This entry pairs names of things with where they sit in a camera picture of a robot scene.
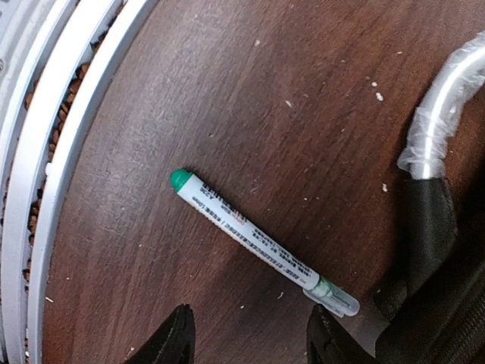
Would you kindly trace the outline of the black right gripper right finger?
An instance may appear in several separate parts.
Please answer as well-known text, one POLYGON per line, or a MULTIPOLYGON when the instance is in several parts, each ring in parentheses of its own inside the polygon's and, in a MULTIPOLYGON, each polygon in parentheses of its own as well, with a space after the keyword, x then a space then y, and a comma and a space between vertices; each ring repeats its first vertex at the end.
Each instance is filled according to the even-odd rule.
POLYGON ((306 328, 309 364, 375 363, 345 328, 322 305, 314 305, 306 328))

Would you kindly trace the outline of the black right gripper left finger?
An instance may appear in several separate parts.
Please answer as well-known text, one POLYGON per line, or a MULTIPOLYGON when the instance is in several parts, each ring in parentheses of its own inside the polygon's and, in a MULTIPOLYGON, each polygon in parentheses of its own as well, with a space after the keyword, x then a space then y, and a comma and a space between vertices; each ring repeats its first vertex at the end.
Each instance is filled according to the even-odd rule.
POLYGON ((196 348, 196 324, 188 304, 177 306, 126 364, 191 364, 196 348))

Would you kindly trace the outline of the black student backpack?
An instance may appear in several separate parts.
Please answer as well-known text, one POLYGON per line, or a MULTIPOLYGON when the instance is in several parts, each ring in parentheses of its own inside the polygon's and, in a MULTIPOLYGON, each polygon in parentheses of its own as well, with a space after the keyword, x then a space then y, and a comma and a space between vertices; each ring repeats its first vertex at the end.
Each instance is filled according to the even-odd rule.
POLYGON ((484 231, 461 237, 446 183, 448 142, 484 85, 484 35, 456 49, 416 108, 397 165, 408 172, 408 269, 376 299, 389 319, 378 363, 484 361, 484 231))

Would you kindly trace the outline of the white pen green tip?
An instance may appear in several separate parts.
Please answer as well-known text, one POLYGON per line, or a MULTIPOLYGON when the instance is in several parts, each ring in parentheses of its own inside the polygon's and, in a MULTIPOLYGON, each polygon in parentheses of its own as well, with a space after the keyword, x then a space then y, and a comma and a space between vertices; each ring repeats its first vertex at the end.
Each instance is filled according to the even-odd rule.
POLYGON ((340 318, 357 315, 360 303, 356 298, 298 260, 194 173, 186 169, 174 171, 171 186, 181 199, 211 223, 301 287, 309 299, 340 318))

